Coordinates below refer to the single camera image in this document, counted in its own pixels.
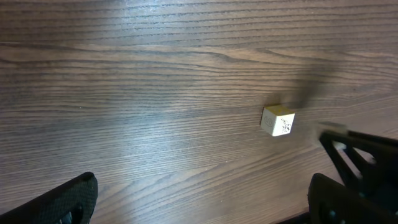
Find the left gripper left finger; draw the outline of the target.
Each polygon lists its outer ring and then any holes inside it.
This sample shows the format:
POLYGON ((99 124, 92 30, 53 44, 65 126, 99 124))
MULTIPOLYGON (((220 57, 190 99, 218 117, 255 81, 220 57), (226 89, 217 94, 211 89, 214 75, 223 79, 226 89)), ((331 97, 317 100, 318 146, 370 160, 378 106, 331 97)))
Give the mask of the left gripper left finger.
POLYGON ((85 172, 1 215, 1 223, 89 223, 98 198, 98 181, 85 172))

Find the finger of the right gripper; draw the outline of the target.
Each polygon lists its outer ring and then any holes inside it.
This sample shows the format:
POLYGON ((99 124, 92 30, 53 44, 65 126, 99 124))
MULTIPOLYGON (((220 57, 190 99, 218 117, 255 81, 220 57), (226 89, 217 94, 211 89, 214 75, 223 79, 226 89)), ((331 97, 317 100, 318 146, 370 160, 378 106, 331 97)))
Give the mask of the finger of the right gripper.
POLYGON ((317 139, 344 185, 367 198, 397 198, 397 140, 317 124, 317 139))

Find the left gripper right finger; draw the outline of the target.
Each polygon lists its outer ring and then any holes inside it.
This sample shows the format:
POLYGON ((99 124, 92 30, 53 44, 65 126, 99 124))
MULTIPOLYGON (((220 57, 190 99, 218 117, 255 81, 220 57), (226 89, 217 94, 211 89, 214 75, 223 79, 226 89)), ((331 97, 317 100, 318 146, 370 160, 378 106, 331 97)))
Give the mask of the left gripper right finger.
POLYGON ((366 195, 316 173, 308 204, 312 223, 397 224, 397 190, 388 184, 366 195))

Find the green sided wooden block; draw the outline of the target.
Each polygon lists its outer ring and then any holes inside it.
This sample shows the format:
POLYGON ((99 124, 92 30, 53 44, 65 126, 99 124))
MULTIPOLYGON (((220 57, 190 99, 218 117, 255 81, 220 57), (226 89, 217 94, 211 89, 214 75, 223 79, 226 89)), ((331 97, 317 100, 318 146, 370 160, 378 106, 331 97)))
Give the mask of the green sided wooden block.
POLYGON ((295 113, 282 105, 265 106, 262 112, 261 128, 273 137, 289 134, 295 113))

